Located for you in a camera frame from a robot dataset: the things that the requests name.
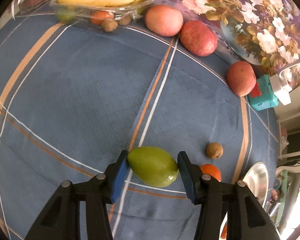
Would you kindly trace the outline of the green pear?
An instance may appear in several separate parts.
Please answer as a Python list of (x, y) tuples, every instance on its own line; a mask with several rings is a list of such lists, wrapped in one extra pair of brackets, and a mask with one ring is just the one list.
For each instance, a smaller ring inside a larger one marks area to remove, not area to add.
[(127, 155), (130, 168), (145, 184), (167, 187), (178, 177), (178, 165), (166, 150), (153, 146), (133, 148)]

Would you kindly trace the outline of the large steel bowl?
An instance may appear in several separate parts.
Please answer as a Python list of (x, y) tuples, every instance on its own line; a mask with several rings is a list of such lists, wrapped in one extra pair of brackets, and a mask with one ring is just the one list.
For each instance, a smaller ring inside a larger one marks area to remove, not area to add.
[(268, 195), (269, 174), (264, 162), (256, 162), (244, 176), (240, 177), (264, 208)]

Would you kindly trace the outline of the orange tangerine upper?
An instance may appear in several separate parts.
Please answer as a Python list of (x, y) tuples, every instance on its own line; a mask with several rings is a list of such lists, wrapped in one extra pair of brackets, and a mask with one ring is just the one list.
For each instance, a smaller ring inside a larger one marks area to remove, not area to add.
[(208, 174), (213, 178), (217, 179), (218, 181), (222, 180), (221, 171), (212, 164), (204, 164), (200, 166), (200, 169), (203, 174)]

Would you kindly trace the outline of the brown kiwi upper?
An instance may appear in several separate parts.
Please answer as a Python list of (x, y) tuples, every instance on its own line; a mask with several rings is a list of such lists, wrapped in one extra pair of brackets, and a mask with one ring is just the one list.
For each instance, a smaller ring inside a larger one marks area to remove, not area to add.
[(211, 142), (206, 147), (206, 155), (210, 159), (219, 159), (224, 153), (223, 146), (217, 142)]

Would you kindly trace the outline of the white shelf rack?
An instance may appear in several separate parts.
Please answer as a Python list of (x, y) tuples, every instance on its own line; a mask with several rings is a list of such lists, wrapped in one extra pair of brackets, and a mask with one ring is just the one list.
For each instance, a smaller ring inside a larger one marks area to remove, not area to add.
[(279, 119), (277, 124), (280, 132), (277, 158), (283, 160), (300, 157), (300, 112)]

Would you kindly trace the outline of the teal plastic box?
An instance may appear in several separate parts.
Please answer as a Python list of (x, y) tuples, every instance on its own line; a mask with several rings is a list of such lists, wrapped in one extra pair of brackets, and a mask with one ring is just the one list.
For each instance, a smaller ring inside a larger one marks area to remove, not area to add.
[(279, 104), (275, 96), (268, 75), (263, 75), (256, 80), (256, 85), (248, 94), (250, 106), (256, 111), (274, 108)]

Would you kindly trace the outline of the blue plaid tablecloth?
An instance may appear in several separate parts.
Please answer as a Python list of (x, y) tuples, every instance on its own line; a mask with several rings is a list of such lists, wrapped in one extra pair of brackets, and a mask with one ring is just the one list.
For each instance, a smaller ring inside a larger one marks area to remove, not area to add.
[(236, 57), (220, 44), (197, 57), (143, 23), (105, 33), (60, 24), (49, 5), (0, 29), (0, 227), (24, 239), (64, 180), (89, 180), (122, 150), (157, 146), (213, 164), (226, 183), (258, 161), (274, 182), (274, 111), (254, 111), (225, 82)]

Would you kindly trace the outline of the white lamp base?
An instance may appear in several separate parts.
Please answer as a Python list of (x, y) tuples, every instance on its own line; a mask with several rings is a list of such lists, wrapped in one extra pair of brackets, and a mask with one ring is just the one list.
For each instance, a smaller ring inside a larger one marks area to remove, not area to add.
[(290, 68), (293, 68), (295, 66), (300, 66), (300, 55), (297, 60), (285, 65), (275, 75), (269, 78), (270, 85), (274, 95), (284, 106), (291, 103), (291, 98), (289, 93), (290, 91), (292, 91), (292, 88), (288, 84), (287, 78), (284, 77), (283, 72), (285, 70), (290, 70)]

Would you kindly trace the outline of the big red apple right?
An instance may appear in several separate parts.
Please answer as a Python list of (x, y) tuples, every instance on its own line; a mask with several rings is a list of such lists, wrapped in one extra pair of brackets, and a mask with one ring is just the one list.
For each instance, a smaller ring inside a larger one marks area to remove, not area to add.
[(226, 73), (226, 83), (239, 98), (248, 95), (256, 85), (252, 66), (245, 61), (232, 64)]

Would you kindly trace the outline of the red apple middle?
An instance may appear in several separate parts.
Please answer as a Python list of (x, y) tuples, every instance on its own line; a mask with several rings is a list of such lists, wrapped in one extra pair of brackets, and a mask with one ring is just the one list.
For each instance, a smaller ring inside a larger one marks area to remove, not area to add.
[(181, 44), (196, 56), (209, 56), (217, 48), (217, 35), (199, 20), (186, 22), (180, 32)]

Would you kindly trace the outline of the flower painting canvas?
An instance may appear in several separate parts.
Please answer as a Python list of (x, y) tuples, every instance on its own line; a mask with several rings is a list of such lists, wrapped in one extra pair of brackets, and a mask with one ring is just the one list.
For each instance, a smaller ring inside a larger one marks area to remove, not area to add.
[(178, 0), (186, 12), (215, 22), (223, 41), (262, 73), (300, 56), (300, 9), (293, 0)]

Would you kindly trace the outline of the clear plastic fruit tray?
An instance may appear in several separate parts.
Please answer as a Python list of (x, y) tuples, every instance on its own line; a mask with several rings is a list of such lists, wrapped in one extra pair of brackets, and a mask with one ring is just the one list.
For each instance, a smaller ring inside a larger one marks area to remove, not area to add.
[(143, 16), (143, 12), (154, 2), (155, 0), (143, 0), (123, 7), (98, 8), (59, 4), (57, 0), (51, 0), (50, 7), (62, 23), (87, 21), (98, 25), (101, 24), (107, 16), (109, 16), (111, 20), (115, 21), (120, 21), (126, 17), (129, 17), (130, 21), (135, 21), (141, 18)]

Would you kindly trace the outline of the pale pink apple left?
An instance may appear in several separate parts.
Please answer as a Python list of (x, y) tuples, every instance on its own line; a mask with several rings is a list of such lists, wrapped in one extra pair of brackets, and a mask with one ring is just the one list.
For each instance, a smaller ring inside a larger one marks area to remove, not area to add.
[(172, 37), (179, 33), (183, 23), (181, 12), (167, 5), (155, 5), (145, 14), (147, 29), (164, 37)]

